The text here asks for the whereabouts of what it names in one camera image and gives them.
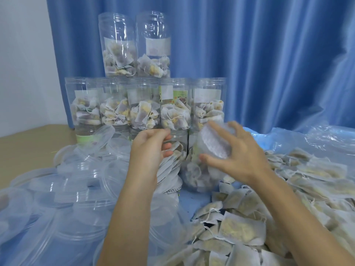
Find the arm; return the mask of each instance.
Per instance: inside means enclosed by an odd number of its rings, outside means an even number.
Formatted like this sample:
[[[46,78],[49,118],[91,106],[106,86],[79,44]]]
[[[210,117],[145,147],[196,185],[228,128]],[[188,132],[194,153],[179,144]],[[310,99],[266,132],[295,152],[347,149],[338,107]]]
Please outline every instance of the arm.
[[[232,155],[219,160],[202,154],[200,159],[255,190],[283,233],[298,265],[355,265],[352,255],[306,209],[288,184],[270,169],[264,151],[242,126],[229,123],[236,131],[234,136],[215,123],[210,125],[231,144]]]
[[[146,265],[151,201],[163,157],[172,155],[170,130],[140,132],[131,148],[125,184],[112,214],[97,266]]]

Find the person's right arm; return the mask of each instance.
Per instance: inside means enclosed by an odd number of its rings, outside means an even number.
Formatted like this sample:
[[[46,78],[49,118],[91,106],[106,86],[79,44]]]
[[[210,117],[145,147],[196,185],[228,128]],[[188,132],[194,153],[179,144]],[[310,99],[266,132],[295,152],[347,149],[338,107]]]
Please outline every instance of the person's right arm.
[[[214,122],[217,133],[232,146],[232,154],[220,160],[201,154],[202,162],[250,186],[259,195],[298,265],[354,266],[355,259],[302,204],[288,184],[271,170],[264,151],[241,125],[230,122],[236,136]]]

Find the hand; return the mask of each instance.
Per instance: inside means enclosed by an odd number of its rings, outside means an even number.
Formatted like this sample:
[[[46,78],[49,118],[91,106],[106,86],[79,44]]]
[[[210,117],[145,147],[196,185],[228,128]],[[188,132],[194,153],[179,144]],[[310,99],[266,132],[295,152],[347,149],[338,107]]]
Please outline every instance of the hand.
[[[228,123],[230,127],[235,129],[235,135],[229,133],[215,122],[210,121],[208,124],[232,146],[232,154],[225,160],[207,154],[200,154],[202,162],[229,174],[235,180],[252,188],[255,183],[264,179],[267,172],[271,171],[263,149],[258,146],[253,136],[237,122]]]
[[[171,139],[169,129],[149,129],[141,131],[133,140],[131,147],[130,165],[127,179],[143,180],[144,183],[157,185],[157,172],[162,159],[171,156]]]

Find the forearm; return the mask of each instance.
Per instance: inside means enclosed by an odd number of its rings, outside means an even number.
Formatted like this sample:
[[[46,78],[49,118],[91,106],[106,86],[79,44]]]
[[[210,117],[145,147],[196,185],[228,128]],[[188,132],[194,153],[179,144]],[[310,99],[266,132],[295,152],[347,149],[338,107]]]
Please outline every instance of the forearm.
[[[343,249],[274,172],[255,185],[273,219],[285,236],[285,243],[298,265],[355,265],[355,259]]]
[[[146,265],[154,183],[127,175],[112,214],[98,266]]]

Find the table surface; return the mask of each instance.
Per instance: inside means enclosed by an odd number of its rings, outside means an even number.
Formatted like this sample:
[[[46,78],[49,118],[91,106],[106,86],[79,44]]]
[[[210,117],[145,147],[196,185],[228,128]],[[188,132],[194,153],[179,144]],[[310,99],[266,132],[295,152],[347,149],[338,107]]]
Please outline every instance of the table surface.
[[[68,125],[46,125],[0,138],[0,189],[30,170],[52,167],[58,150],[76,144]]]

